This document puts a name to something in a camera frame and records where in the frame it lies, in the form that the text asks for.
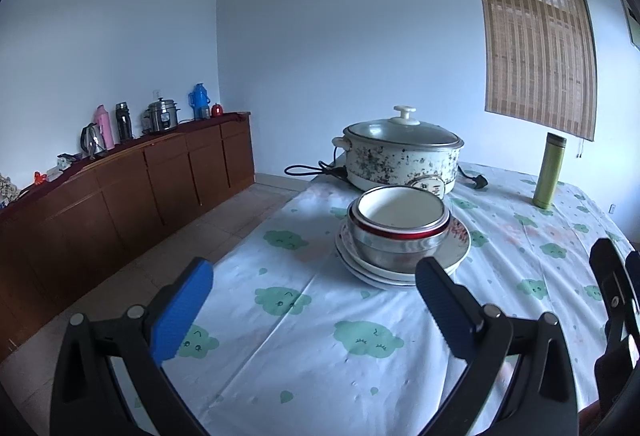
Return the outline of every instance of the stack of plates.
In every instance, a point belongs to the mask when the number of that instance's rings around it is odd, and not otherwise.
[[[356,251],[346,221],[342,222],[335,236],[335,247],[347,270],[361,281],[383,290],[403,291],[415,288],[414,274],[394,272],[363,260]],[[444,271],[451,275],[465,259],[470,247],[468,229],[458,219],[452,217],[449,234],[433,257],[442,265]]]

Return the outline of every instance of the screw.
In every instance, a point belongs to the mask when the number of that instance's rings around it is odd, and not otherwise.
[[[71,324],[72,326],[79,326],[80,324],[82,324],[83,320],[84,320],[84,315],[82,315],[82,313],[75,313],[69,319],[69,324]]]
[[[482,311],[484,311],[487,317],[491,317],[492,319],[497,319],[502,315],[502,311],[495,304],[485,304]]]
[[[127,317],[130,319],[139,319],[145,314],[145,308],[140,305],[132,306],[127,310]]]
[[[551,324],[552,326],[558,324],[558,317],[556,317],[553,313],[549,313],[549,311],[542,315],[542,318],[547,324]]]

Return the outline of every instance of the tiled floor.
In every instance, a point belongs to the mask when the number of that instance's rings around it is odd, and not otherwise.
[[[132,304],[148,304],[193,259],[217,262],[297,192],[254,184],[196,219],[101,283],[60,313],[0,364],[0,382],[40,436],[49,434],[49,402],[58,351],[73,313],[114,318]]]

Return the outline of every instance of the pink thermos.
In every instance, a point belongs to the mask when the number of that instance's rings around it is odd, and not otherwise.
[[[107,150],[113,149],[115,144],[113,143],[113,134],[111,133],[111,120],[109,120],[109,113],[104,105],[98,106],[95,110],[94,121],[98,127],[100,127],[100,134],[104,139],[104,146]]]

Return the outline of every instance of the blue thermos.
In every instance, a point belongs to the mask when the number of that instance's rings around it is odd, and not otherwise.
[[[201,83],[196,84],[196,87],[189,93],[189,105],[193,107],[193,117],[196,120],[211,117],[209,103],[211,103],[211,101],[207,96],[207,90],[204,88],[204,85]]]

